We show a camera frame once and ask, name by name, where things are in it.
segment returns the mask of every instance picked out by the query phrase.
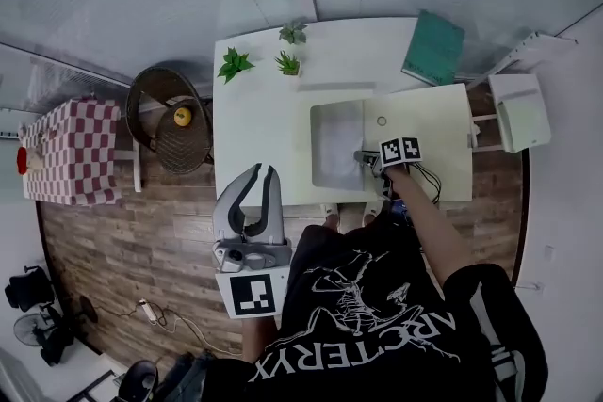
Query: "potted plant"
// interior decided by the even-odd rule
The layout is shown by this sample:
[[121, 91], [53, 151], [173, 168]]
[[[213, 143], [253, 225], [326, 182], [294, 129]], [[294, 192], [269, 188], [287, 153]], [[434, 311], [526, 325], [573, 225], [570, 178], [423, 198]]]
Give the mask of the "potted plant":
[[303, 29], [307, 25], [300, 22], [289, 22], [283, 25], [283, 28], [279, 31], [279, 39], [285, 39], [290, 44], [305, 44], [305, 34]]
[[298, 75], [300, 73], [300, 62], [295, 56], [288, 56], [285, 51], [281, 51], [280, 57], [275, 57], [279, 70], [284, 75]]
[[249, 54], [239, 55], [234, 47], [228, 48], [228, 54], [224, 56], [224, 64], [222, 64], [220, 72], [218, 73], [218, 77], [225, 77], [224, 84], [231, 81], [238, 72], [247, 71], [248, 69], [255, 67], [247, 60], [248, 55]]

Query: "red object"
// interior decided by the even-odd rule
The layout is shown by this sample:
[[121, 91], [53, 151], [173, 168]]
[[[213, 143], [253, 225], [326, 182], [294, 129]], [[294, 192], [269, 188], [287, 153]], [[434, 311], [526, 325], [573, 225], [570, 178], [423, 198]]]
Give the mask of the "red object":
[[22, 176], [27, 173], [27, 149], [19, 148], [17, 152], [17, 170]]

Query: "person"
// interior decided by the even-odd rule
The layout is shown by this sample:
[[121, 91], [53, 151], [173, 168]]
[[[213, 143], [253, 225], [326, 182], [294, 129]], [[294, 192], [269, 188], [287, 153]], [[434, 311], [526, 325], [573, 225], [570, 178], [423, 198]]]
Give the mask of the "person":
[[366, 211], [363, 228], [340, 234], [329, 207], [324, 225], [301, 236], [280, 329], [273, 317], [244, 319], [242, 361], [210, 368], [209, 393], [263, 401], [540, 400], [545, 353], [505, 272], [476, 265], [406, 170], [386, 174], [412, 222]]

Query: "wooden floor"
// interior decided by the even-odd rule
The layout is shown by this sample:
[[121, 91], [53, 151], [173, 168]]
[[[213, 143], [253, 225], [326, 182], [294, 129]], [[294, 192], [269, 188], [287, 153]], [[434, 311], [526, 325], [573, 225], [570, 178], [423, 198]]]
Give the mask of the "wooden floor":
[[[471, 92], [474, 115], [493, 112], [486, 88]], [[482, 126], [496, 141], [496, 123]], [[214, 279], [211, 214], [214, 173], [203, 166], [186, 176], [166, 173], [143, 150], [143, 191], [135, 193], [128, 163], [116, 167], [123, 198], [114, 206], [41, 203], [51, 263], [77, 309], [92, 300], [99, 323], [84, 327], [89, 342], [119, 362], [158, 361], [162, 373], [174, 357], [203, 348], [192, 331], [167, 314], [168, 327], [152, 326], [136, 303], [146, 298], [192, 320], [214, 347], [240, 353], [240, 322], [226, 314]], [[521, 218], [521, 158], [504, 152], [474, 154], [474, 200], [446, 205], [447, 217], [483, 261], [511, 276]], [[341, 209], [343, 232], [360, 226], [362, 205]], [[287, 206], [285, 235], [294, 243], [309, 224], [321, 224], [318, 206]]]

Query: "black t-shirt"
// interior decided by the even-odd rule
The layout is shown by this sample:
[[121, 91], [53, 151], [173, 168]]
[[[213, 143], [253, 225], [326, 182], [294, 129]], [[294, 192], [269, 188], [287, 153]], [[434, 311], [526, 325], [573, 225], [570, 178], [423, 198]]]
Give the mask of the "black t-shirt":
[[[245, 400], [496, 400], [493, 361], [517, 346], [535, 346], [536, 362], [528, 358], [541, 372], [528, 384], [535, 398], [524, 400], [542, 395], [544, 353], [500, 267], [459, 270], [442, 299], [412, 243], [356, 239], [313, 258], [289, 280], [278, 340], [244, 364], [239, 387], [231, 372], [230, 390]], [[472, 306], [476, 294], [499, 305], [488, 312], [496, 347]], [[515, 377], [507, 383], [515, 391]]]

